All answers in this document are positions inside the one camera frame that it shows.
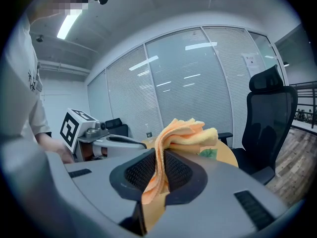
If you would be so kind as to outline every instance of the black office chair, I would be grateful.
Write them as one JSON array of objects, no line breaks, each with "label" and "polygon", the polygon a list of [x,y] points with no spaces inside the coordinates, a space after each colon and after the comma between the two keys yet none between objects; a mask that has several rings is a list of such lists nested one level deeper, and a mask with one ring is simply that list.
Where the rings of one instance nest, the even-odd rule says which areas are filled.
[{"label": "black office chair", "polygon": [[244,149],[232,151],[240,169],[267,184],[275,176],[275,160],[294,119],[297,92],[283,86],[276,65],[254,75],[249,88]]},{"label": "black office chair", "polygon": [[129,127],[126,124],[122,124],[120,118],[106,121],[106,128],[110,134],[120,135],[120,136],[129,136]]}]

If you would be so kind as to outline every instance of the white wall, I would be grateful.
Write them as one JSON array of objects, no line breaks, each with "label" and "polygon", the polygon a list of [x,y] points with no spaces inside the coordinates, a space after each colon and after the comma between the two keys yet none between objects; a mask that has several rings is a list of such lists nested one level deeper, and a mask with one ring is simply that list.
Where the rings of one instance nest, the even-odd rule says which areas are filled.
[{"label": "white wall", "polygon": [[85,82],[91,82],[106,66],[137,45],[175,30],[198,25],[230,25],[265,32],[261,22],[246,10],[215,7],[213,10],[199,11],[196,6],[179,4],[160,8],[118,29],[100,48],[103,55],[95,58],[96,62]]},{"label": "white wall", "polygon": [[290,84],[317,81],[317,66],[313,59],[291,64],[285,70]]},{"label": "white wall", "polygon": [[250,9],[259,17],[273,43],[301,24],[297,12],[287,0],[256,0]]},{"label": "white wall", "polygon": [[52,130],[52,137],[61,138],[59,132],[67,108],[90,114],[84,77],[63,72],[40,71],[43,84],[41,98]]}]

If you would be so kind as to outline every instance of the wooden floor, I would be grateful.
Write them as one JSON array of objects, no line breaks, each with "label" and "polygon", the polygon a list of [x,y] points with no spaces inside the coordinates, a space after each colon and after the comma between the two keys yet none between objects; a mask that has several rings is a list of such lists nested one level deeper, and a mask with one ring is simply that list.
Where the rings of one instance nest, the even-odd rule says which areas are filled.
[{"label": "wooden floor", "polygon": [[291,206],[305,197],[316,163],[317,136],[291,128],[276,159],[276,176],[266,186]]}]

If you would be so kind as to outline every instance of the ceiling light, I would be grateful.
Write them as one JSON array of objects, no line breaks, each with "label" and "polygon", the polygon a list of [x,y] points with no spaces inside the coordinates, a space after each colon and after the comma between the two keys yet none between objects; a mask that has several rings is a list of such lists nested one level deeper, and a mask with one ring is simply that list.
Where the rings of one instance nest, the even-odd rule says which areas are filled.
[{"label": "ceiling light", "polygon": [[190,86],[190,85],[195,85],[195,83],[192,83],[192,84],[189,84],[189,85],[183,85],[183,87],[185,87],[185,86]]},{"label": "ceiling light", "polygon": [[169,82],[165,82],[165,83],[163,83],[163,84],[159,84],[159,85],[157,85],[157,87],[158,86],[161,86],[161,85],[166,85],[166,84],[169,84],[169,83],[171,83],[172,81],[169,81]]},{"label": "ceiling light", "polygon": [[185,50],[193,50],[193,49],[204,48],[204,47],[211,47],[211,43],[205,42],[205,43],[189,45],[185,47]]},{"label": "ceiling light", "polygon": [[147,73],[149,73],[149,71],[148,71],[148,70],[146,70],[146,71],[144,71],[144,72],[142,72],[142,73],[138,74],[138,76],[142,76],[142,75],[145,75],[145,74],[147,74]]},{"label": "ceiling light", "polygon": [[82,10],[70,10],[70,15],[67,15],[64,22],[62,23],[57,37],[65,40],[70,28],[75,23],[78,16],[81,14]]},{"label": "ceiling light", "polygon": [[149,58],[149,62],[152,62],[152,61],[154,61],[156,59],[159,59],[159,57],[158,56],[151,57],[151,58]]},{"label": "ceiling light", "polygon": [[184,77],[184,79],[186,79],[186,78],[190,78],[190,77],[196,77],[196,76],[200,76],[200,74],[196,74],[196,75],[192,75],[192,76]]},{"label": "ceiling light", "polygon": [[[154,61],[154,60],[156,60],[156,59],[159,59],[159,57],[158,57],[158,56],[154,56],[154,57],[149,58],[148,60],[149,60],[149,62],[152,62],[152,61]],[[148,63],[147,60],[142,61],[142,62],[140,62],[140,63],[138,63],[138,64],[132,66],[131,68],[129,68],[129,70],[130,70],[130,71],[133,71],[133,70],[135,70],[135,69],[137,69],[137,68],[140,68],[140,67],[146,65],[147,63]]]}]

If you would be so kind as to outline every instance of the orange towel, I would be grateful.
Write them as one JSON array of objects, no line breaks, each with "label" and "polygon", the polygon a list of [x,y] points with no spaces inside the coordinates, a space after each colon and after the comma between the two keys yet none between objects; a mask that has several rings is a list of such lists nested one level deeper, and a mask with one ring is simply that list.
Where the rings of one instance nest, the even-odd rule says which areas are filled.
[{"label": "orange towel", "polygon": [[191,118],[188,121],[174,119],[157,137],[155,141],[156,166],[155,173],[142,195],[142,203],[149,204],[161,193],[167,178],[164,167],[164,149],[178,149],[199,154],[200,147],[216,145],[218,133],[215,128],[203,130],[202,121]]}]

